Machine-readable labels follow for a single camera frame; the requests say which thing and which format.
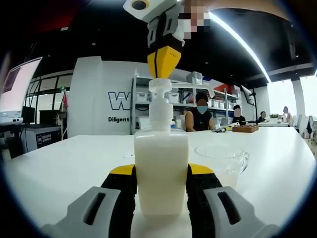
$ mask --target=wooden tray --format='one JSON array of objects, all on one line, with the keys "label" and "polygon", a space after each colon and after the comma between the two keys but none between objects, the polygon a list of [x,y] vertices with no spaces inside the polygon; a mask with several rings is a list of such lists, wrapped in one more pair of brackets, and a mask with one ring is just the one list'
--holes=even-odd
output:
[{"label": "wooden tray", "polygon": [[244,133],[252,133],[259,129],[258,125],[241,125],[235,126],[232,131],[233,132],[244,132]]}]

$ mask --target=white table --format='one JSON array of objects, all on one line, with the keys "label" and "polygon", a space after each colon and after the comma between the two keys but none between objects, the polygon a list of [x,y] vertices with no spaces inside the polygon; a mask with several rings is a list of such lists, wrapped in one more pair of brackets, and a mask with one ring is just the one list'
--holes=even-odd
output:
[{"label": "white table", "polygon": [[[250,153],[236,190],[266,224],[283,225],[309,189],[316,161],[293,128],[188,135],[192,163],[208,165],[194,152],[202,144],[226,143]],[[4,171],[18,201],[41,227],[61,220],[67,206],[92,186],[100,186],[111,169],[134,163],[134,158],[124,158],[131,152],[133,136],[76,136],[15,158],[5,164]],[[188,213],[157,231],[140,215],[138,198],[136,204],[132,237],[191,237]]]},{"label": "white table", "polygon": [[282,122],[282,123],[270,123],[270,122],[260,122],[258,123],[258,126],[260,127],[288,127],[288,122]]}]

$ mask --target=ceiling light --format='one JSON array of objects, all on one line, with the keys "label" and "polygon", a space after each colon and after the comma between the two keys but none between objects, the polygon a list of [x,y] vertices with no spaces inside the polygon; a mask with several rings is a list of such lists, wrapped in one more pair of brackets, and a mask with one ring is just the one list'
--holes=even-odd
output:
[{"label": "ceiling light", "polygon": [[222,21],[219,17],[214,15],[213,13],[209,12],[209,17],[211,20],[213,20],[215,23],[219,24],[223,29],[225,29],[227,32],[229,32],[251,55],[251,57],[254,59],[254,61],[258,64],[260,70],[266,77],[266,80],[268,83],[271,83],[271,79],[269,78],[269,75],[267,74],[264,66],[260,62],[259,58],[256,56],[256,54],[253,52],[253,50],[250,48],[250,46],[230,27],[228,26],[224,21]]}]

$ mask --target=black tank top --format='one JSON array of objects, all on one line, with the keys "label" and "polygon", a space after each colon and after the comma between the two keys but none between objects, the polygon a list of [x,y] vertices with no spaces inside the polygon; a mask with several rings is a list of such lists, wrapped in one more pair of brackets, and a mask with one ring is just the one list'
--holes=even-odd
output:
[{"label": "black tank top", "polygon": [[204,114],[201,114],[197,108],[193,108],[191,112],[194,116],[194,130],[209,130],[209,120],[211,118],[210,112],[206,111]]}]

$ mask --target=glass mug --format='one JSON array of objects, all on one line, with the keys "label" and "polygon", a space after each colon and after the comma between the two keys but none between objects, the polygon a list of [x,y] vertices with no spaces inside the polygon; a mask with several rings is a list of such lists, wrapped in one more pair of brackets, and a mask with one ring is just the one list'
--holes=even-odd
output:
[{"label": "glass mug", "polygon": [[248,166],[249,153],[240,147],[229,145],[201,145],[195,149],[202,165],[212,169],[222,186],[235,188],[238,177]]}]

